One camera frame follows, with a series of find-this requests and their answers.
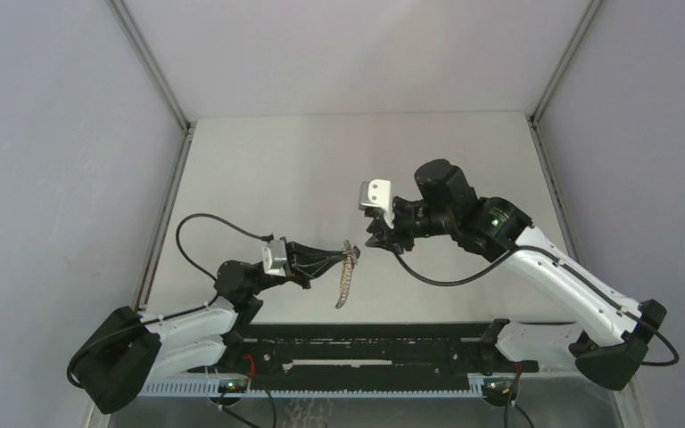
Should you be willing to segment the metal keyring with small rings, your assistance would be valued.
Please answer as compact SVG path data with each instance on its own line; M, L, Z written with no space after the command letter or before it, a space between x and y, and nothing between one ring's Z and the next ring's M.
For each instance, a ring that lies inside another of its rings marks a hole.
M343 255L341 279L339 283L339 295L335 303L336 309L341 309L346 304L351 289L351 281L355 267L358 265L360 250L349 241L343 242Z

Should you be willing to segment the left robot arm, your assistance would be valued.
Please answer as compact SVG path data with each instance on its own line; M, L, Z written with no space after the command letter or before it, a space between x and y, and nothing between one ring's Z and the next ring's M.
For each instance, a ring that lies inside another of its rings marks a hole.
M215 295L191 309L162 315L115 309L70 359L68 381L83 390L104 414L114 413L143 388L189 369L237 369L243 360L242 330L263 306L259 294L312 281L342 266L337 305L350 290L360 250L344 242L338 251L308 247L284 238L265 242L256 263L228 260L215 275Z

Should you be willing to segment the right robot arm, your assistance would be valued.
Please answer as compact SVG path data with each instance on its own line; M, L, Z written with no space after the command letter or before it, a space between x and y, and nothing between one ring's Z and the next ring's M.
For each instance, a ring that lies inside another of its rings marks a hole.
M462 169L445 159L428 161L414 175L416 201L392 194L384 179L362 183L359 208L369 218L367 246L401 258L418 238L447 235L463 251L521 276L567 315L564 324L501 320L480 346L492 371L512 362L573 368L610 391L624 389L648 364L651 341L660 339L666 308L638 301L606 285L561 251L514 203L480 196Z

